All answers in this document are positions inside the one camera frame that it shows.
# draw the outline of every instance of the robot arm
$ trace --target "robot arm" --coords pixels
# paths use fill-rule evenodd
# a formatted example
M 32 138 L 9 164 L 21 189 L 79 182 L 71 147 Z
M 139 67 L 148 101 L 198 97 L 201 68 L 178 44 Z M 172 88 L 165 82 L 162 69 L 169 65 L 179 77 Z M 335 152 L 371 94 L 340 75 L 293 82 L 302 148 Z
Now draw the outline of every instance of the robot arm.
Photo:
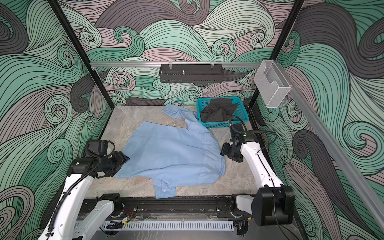
M 118 194 L 104 194 L 92 212 L 75 228 L 75 222 L 85 193 L 92 184 L 93 179 L 95 177 L 113 176 L 129 160 L 121 151 L 106 155 L 108 141 L 89 141 L 86 147 L 92 152 L 92 155 L 101 157 L 101 164 L 97 167 L 98 159 L 89 154 L 84 154 L 82 158 L 75 159 L 71 163 L 65 179 L 64 192 L 61 194 L 60 201 L 56 206 L 58 208 L 57 215 L 51 217 L 38 240 L 89 240 L 108 216 L 118 215 L 122 211 Z M 89 175 L 78 182 L 70 191 L 70 194 L 65 196 L 66 190 L 70 189 L 73 184 L 86 174 Z M 53 225 L 51 232 L 48 228 L 50 224 Z
M 241 124 L 233 124 L 233 127 L 243 130 Z M 258 187 L 255 197 L 236 196 L 237 208 L 252 214 L 259 226 L 291 224 L 295 202 L 293 189 L 290 186 L 284 186 L 276 176 L 264 157 L 254 133 L 242 134 L 232 127 L 230 131 L 232 144 L 224 143 L 221 155 L 227 155 L 236 162 L 243 162 L 245 159 Z

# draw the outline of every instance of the red wire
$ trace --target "red wire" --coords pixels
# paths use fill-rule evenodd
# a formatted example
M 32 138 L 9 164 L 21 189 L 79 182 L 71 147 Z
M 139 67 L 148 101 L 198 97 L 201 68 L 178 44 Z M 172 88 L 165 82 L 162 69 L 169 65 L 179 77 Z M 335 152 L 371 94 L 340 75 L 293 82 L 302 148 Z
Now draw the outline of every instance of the red wire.
M 132 214 L 131 210 L 129 210 L 129 209 L 125 209 L 125 210 L 128 210 L 129 213 L 131 214 L 131 217 L 133 217 L 133 214 Z

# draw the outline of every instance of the black vertical frame post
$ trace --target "black vertical frame post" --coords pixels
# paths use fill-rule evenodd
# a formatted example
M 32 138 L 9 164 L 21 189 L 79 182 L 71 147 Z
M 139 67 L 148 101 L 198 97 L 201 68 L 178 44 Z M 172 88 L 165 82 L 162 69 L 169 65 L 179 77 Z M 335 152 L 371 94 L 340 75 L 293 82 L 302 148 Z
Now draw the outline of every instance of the black vertical frame post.
M 76 37 L 76 34 L 74 33 L 74 30 L 72 29 L 70 22 L 65 17 L 65 14 L 63 10 L 61 9 L 59 3 L 57 0 L 47 0 L 49 5 L 51 6 L 53 12 L 55 13 L 57 19 L 59 20 L 61 26 L 63 27 L 64 31 L 67 33 L 69 39 L 71 40 L 76 52 L 80 56 L 81 60 L 85 64 L 89 74 L 95 81 L 96 85 L 98 86 L 99 90 L 101 91 L 101 94 L 104 96 L 105 100 L 107 101 L 109 107 L 113 110 L 114 104 L 112 102 L 111 97 L 109 96 L 107 90 L 105 89 L 103 82 L 100 79 L 100 76 L 96 72 L 96 70 L 93 70 L 90 64 L 90 60 L 85 53 L 83 47 L 80 44 L 79 39 Z
M 291 32 L 293 24 L 296 21 L 297 15 L 299 15 L 299 12 L 301 10 L 301 7 L 303 6 L 303 3 L 304 3 L 304 0 L 295 0 L 295 2 L 293 3 L 292 9 L 288 15 L 287 20 L 285 21 L 283 30 L 279 36 L 279 39 L 276 42 L 275 48 L 273 49 L 269 60 L 276 60 L 277 57 L 279 56 L 279 53 L 286 39 L 288 38 L 289 33 Z M 259 94 L 260 94 L 259 90 L 256 89 L 255 92 L 253 93 L 251 101 L 249 102 L 249 105 L 248 105 L 249 108 L 251 109 L 253 108 Z

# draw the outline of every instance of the clear plastic holder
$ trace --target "clear plastic holder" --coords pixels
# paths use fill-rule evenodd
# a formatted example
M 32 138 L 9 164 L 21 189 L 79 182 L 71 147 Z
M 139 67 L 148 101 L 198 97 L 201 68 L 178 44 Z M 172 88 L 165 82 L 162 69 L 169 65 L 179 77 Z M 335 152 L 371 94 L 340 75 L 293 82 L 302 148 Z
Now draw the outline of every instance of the clear plastic holder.
M 283 66 L 274 60 L 263 60 L 253 80 L 267 108 L 278 108 L 291 90 Z

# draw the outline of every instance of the white cable tray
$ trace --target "white cable tray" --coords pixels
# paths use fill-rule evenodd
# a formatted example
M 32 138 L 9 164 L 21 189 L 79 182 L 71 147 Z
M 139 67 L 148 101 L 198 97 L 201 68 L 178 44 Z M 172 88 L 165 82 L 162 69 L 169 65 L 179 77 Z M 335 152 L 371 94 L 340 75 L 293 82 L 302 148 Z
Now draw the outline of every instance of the white cable tray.
M 104 231 L 112 231 L 106 226 L 110 221 L 105 221 L 100 227 Z M 221 220 L 144 220 L 131 221 L 116 231 L 234 231 L 232 221 Z

